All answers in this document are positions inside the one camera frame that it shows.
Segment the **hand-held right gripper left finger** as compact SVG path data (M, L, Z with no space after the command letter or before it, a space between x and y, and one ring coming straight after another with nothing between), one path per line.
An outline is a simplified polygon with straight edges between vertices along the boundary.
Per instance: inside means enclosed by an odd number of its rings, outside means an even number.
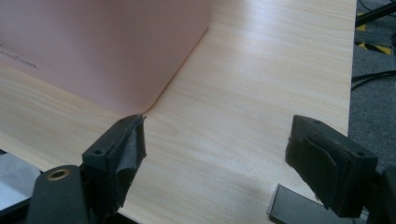
M123 207L147 156L144 120L141 114L118 120L82 154L84 175L91 182L92 210L99 217L114 216Z

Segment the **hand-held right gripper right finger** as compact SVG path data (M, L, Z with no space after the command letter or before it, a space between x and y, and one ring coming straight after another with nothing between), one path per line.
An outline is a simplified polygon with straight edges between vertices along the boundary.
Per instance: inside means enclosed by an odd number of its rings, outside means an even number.
M322 121L295 115L286 163L339 217L358 217L378 157Z

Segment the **black metal stand bar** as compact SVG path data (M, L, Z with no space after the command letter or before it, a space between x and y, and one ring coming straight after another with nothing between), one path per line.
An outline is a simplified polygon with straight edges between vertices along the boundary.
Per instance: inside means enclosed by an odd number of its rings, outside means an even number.
M372 11L359 15L355 20L355 27L360 27L363 24L396 13L396 2L389 3Z

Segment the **yellow and black floor tape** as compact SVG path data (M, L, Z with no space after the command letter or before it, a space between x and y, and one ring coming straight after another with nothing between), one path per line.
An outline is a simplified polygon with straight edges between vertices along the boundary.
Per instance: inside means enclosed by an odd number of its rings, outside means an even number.
M365 23L355 28L354 44L361 48L380 52L386 55L392 54L394 46L393 40L390 36L368 31Z

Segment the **dark flat device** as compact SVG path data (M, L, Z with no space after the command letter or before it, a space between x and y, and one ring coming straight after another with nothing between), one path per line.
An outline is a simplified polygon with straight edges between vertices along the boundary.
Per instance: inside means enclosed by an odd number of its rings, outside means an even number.
M267 214L275 224L356 224L353 218L338 217L320 203L280 184L276 186Z

